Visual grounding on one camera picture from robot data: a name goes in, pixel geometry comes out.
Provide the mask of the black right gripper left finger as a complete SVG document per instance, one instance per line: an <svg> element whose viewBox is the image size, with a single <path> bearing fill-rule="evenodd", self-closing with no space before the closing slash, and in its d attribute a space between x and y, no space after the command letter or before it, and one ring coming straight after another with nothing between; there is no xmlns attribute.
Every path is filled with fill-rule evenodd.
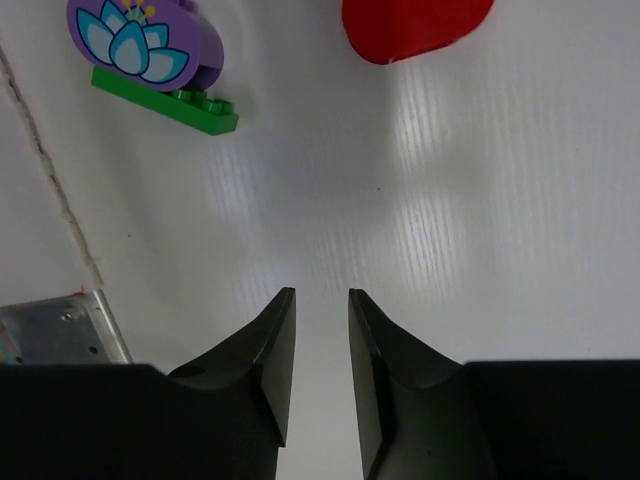
<svg viewBox="0 0 640 480"><path fill-rule="evenodd" d="M250 323L170 372L186 387L181 455L215 479L273 479L287 439L296 294L281 289Z"/></svg>

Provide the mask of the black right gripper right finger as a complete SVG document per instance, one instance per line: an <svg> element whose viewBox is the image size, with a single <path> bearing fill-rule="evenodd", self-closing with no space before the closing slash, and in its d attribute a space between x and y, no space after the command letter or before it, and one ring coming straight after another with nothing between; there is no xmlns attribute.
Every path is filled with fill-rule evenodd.
<svg viewBox="0 0 640 480"><path fill-rule="evenodd" d="M364 478L494 478L461 365L394 323L364 290L348 300Z"/></svg>

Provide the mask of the small green lego plate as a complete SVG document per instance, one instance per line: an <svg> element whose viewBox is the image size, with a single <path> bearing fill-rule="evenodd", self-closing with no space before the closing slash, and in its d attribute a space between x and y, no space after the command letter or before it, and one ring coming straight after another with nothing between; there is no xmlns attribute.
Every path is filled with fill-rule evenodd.
<svg viewBox="0 0 640 480"><path fill-rule="evenodd" d="M107 93L211 136L232 133L239 116L234 104L209 99L204 91L178 89L159 92L101 67L92 72L91 84Z"/></svg>

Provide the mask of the purple flower lego brick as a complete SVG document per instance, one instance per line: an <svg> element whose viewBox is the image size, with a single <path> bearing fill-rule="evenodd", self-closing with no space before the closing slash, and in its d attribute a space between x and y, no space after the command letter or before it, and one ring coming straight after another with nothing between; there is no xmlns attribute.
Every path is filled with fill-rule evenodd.
<svg viewBox="0 0 640 480"><path fill-rule="evenodd" d="M222 73L222 39L195 1L69 1L66 19L88 61L151 89L206 90Z"/></svg>

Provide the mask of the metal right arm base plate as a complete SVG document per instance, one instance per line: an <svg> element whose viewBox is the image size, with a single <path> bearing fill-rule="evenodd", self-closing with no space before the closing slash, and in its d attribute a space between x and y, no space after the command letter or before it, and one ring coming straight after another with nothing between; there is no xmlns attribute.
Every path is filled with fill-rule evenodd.
<svg viewBox="0 0 640 480"><path fill-rule="evenodd" d="M1 308L3 365L128 364L131 361L100 289Z"/></svg>

